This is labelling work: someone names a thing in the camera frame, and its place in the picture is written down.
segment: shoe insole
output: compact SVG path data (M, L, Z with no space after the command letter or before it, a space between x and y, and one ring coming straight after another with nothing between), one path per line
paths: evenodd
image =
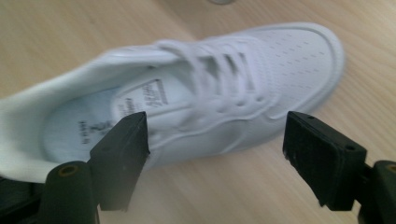
M87 161L90 150L122 117L193 96L190 67L184 63L140 75L130 72L129 83L65 102L49 114L42 137L50 161Z

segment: shoe tongue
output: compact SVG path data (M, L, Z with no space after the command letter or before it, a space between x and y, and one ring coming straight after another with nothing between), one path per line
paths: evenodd
M190 66L173 63L148 70L123 85L113 98L113 116L118 120L140 111L175 110L193 98Z

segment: shoe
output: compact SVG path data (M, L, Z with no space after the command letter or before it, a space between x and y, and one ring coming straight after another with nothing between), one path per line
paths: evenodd
M343 67L337 37L304 22L113 49L0 101L0 175L44 182L138 111L148 114L145 169L257 146L288 111L320 105Z

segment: brass screw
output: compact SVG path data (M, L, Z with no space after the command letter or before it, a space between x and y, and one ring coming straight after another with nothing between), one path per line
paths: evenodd
M61 177L67 177L75 174L77 170L78 166L76 165L66 165L58 171L58 175Z
M388 165L388 169L396 174L396 164Z

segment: wood grain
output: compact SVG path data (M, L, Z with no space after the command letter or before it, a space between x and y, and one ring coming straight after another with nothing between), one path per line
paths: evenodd
M248 27L312 21L342 40L346 72L314 114L396 161L396 2L392 0L0 1L0 96L59 76L100 52L161 38L194 40ZM239 153L142 174L128 213L102 223L357 223L320 208L281 152L282 136Z

